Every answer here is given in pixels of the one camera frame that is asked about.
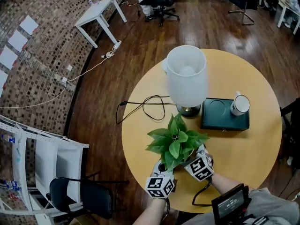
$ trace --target green leaf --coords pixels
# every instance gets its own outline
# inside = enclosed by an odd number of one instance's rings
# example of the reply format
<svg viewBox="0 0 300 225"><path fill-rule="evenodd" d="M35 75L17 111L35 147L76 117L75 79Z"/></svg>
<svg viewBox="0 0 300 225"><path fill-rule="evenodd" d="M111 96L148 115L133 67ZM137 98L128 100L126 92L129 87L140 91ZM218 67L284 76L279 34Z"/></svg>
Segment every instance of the green leaf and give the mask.
<svg viewBox="0 0 300 225"><path fill-rule="evenodd" d="M174 158L178 158L179 150L180 150L180 142L178 142L178 141L172 142L169 147L169 151L173 155Z"/></svg>
<svg viewBox="0 0 300 225"><path fill-rule="evenodd" d="M161 137L160 139L153 140L153 142L147 146L146 150L162 154L169 150L170 144L173 142L171 137Z"/></svg>
<svg viewBox="0 0 300 225"><path fill-rule="evenodd" d="M191 146L193 146L194 149L199 148L203 144L203 142L199 139L190 139L190 140L187 140L187 143L189 143Z"/></svg>
<svg viewBox="0 0 300 225"><path fill-rule="evenodd" d="M152 141L151 145L169 147L173 139L171 137L160 137Z"/></svg>
<svg viewBox="0 0 300 225"><path fill-rule="evenodd" d="M182 163L183 155L180 154L177 159L175 159L169 151L165 152L165 161L168 171L173 170L180 163Z"/></svg>
<svg viewBox="0 0 300 225"><path fill-rule="evenodd" d="M171 119L170 119L169 124L168 124L168 129L169 130L171 129L171 124L172 124L173 120L174 120L174 117L173 117L173 114L172 114Z"/></svg>
<svg viewBox="0 0 300 225"><path fill-rule="evenodd" d="M160 139L162 137L171 137L170 131L166 128L155 129L149 132L148 135L154 139Z"/></svg>
<svg viewBox="0 0 300 225"><path fill-rule="evenodd" d="M207 134L201 134L198 133L197 131L187 131L186 134L188 135L189 138L194 138L194 139L199 139L203 142L205 142L206 140L208 140L208 136Z"/></svg>
<svg viewBox="0 0 300 225"><path fill-rule="evenodd" d="M183 162L183 155L180 154L177 159L173 160L172 165L171 165L170 169L168 168L168 170L174 169L175 167L177 167L182 162Z"/></svg>
<svg viewBox="0 0 300 225"><path fill-rule="evenodd" d="M185 152L191 152L191 150L193 150L194 149L194 147L193 147L193 145L192 145L192 143L191 143L191 140L188 140L188 141L186 141L186 142L183 142L182 144L181 144L181 146L182 146L182 152L181 153L185 153Z"/></svg>
<svg viewBox="0 0 300 225"><path fill-rule="evenodd" d="M179 131L179 138L178 138L178 142L180 143L184 143L188 140L188 135L185 134L185 132Z"/></svg>
<svg viewBox="0 0 300 225"><path fill-rule="evenodd" d="M171 135L178 135L178 127L177 127L175 120L173 120L171 123L170 132L171 132Z"/></svg>
<svg viewBox="0 0 300 225"><path fill-rule="evenodd" d="M168 170L171 170L173 161L175 158L172 156L172 154L169 151L165 152L165 163L167 165Z"/></svg>
<svg viewBox="0 0 300 225"><path fill-rule="evenodd" d="M160 157L161 164L165 164L165 154L163 153Z"/></svg>
<svg viewBox="0 0 300 225"><path fill-rule="evenodd" d="M183 153L183 161L186 161L189 156L189 152Z"/></svg>
<svg viewBox="0 0 300 225"><path fill-rule="evenodd" d="M166 149L163 146L155 146L155 145L150 144L150 145L148 145L148 147L145 150L155 152L157 154L162 154L165 152Z"/></svg>
<svg viewBox="0 0 300 225"><path fill-rule="evenodd" d="M178 113L174 119L176 121L178 129L182 132L186 132L187 126L186 126L185 122L182 120L181 114Z"/></svg>

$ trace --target white cable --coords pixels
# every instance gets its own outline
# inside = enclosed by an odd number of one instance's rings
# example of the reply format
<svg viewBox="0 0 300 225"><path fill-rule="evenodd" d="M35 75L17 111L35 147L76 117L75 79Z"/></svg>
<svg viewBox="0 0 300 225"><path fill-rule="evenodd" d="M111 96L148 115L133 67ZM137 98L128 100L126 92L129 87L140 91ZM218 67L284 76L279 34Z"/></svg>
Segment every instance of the white cable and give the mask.
<svg viewBox="0 0 300 225"><path fill-rule="evenodd" d="M267 0L265 0L266 2L267 2ZM264 8L266 6L266 4L264 4L264 6L263 7L260 7L260 8Z"/></svg>
<svg viewBox="0 0 300 225"><path fill-rule="evenodd" d="M26 108L26 107L35 107L35 106L39 106L39 105L42 105L42 104L45 104L45 103L49 103L51 101L53 101L54 99L57 99L66 89L66 86L67 86L67 83L77 79L78 77L80 76L83 76L84 74L86 74L87 72L93 70L95 67L97 67L98 65L100 65L101 63L103 63L106 59L108 58L111 58L113 55L114 55L114 52L119 48L121 44L121 41L119 41L118 43L116 43L113 48L112 48L112 51L110 52L107 52L105 56L102 56L102 57L105 57L105 59L103 59L100 63L98 63L97 65L95 65L94 67L92 67L90 70L84 72L83 74L77 76L76 78L73 78L71 80L67 80L66 83L65 83L65 87L64 89L61 91L61 93L59 95L57 95L56 97L52 98L51 100L49 101L46 101L46 102L43 102L43 103L39 103L39 104L35 104L35 105L30 105L30 106L22 106L22 107L0 107L0 108L3 108L3 109L15 109L15 108Z"/></svg>
<svg viewBox="0 0 300 225"><path fill-rule="evenodd" d="M119 48L120 44L121 44L121 41L119 41L118 43L116 43L116 44L113 46L112 51L106 53L106 58L103 59L100 63L98 63L97 65L95 65L94 67L92 67L90 70L84 72L83 74L77 76L76 78L73 78L73 79L71 79L71 80L67 80L67 82L71 82L71 81L77 79L78 77L81 77L81 76L85 75L86 73L88 73L89 71L93 70L95 67L97 67L97 66L100 65L101 63L103 63L106 59L112 57L112 56L114 55L114 52Z"/></svg>
<svg viewBox="0 0 300 225"><path fill-rule="evenodd" d="M300 196L300 192L296 194L296 196L293 198L292 201L295 201L297 199L297 197L299 197L299 196Z"/></svg>
<svg viewBox="0 0 300 225"><path fill-rule="evenodd" d="M119 5L122 5L122 4L124 4L124 3L127 3L127 5L129 4L129 2L128 2L128 1L126 1L126 2L120 3Z"/></svg>
<svg viewBox="0 0 300 225"><path fill-rule="evenodd" d="M35 104L35 105L30 105L30 106L24 106L24 107L0 107L0 108L7 108L7 109L11 108L11 109L13 109L13 108L35 107L35 106L38 106L38 105L42 105L42 104L45 104L45 103L49 103L49 102L53 101L54 99L58 98L58 97L64 92L64 90L66 89L66 85L67 85L67 84L65 84L65 87L64 87L63 91L61 91L61 93L60 93L59 95L57 95L55 98L52 98L52 99L49 100L49 101L46 101L46 102L43 102L43 103L39 103L39 104Z"/></svg>

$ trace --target coffee cup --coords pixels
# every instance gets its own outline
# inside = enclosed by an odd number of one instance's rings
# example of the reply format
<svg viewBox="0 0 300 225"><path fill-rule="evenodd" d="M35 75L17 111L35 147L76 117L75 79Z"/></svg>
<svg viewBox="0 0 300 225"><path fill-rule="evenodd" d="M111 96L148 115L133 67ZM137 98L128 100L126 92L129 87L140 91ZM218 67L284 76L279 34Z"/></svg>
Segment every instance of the coffee cup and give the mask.
<svg viewBox="0 0 300 225"><path fill-rule="evenodd" d="M250 109L249 99L239 91L235 92L234 101L230 105L230 111L235 116L241 116Z"/></svg>

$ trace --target table lamp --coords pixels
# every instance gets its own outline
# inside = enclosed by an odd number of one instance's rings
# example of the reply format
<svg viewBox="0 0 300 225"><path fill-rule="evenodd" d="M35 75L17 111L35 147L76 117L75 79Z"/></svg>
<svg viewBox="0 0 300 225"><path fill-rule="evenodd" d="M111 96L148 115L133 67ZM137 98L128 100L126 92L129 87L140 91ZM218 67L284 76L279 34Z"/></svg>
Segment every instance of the table lamp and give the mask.
<svg viewBox="0 0 300 225"><path fill-rule="evenodd" d="M182 45L169 52L165 65L168 92L178 111L186 117L197 115L208 91L204 53L197 47Z"/></svg>

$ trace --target wooden floor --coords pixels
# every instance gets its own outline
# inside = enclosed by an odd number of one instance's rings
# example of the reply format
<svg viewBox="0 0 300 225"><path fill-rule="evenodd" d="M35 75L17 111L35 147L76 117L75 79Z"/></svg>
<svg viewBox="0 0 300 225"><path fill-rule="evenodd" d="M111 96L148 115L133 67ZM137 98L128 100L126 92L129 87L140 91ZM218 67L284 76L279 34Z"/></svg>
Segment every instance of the wooden floor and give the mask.
<svg viewBox="0 0 300 225"><path fill-rule="evenodd" d="M68 133L69 138L90 144L87 174L100 170L100 179L130 180L130 185L119 191L128 211L115 214L109 221L98 218L102 225L132 224L145 207L147 196L124 158L121 125L115 123L115 111L121 101L129 98L142 76L174 47L194 45L244 58L265 76L282 107L300 93L300 38L284 25L277 27L279 15L271 17L262 9L249 11L256 25L242 26L239 14L227 13L234 5L226 0L178 0L175 8L180 21L166 18L163 27L159 27L158 20L145 23L143 16L138 18L135 6L121 8L128 22L124 24L117 14L110 23L111 32L122 41L121 47L112 58L85 75ZM113 46L107 35L98 45L89 68L98 64L101 55ZM262 186L279 195L290 177L290 167L276 162ZM300 176L296 175L282 197L295 190L299 181ZM175 215L176 212L168 224L174 224Z"/></svg>

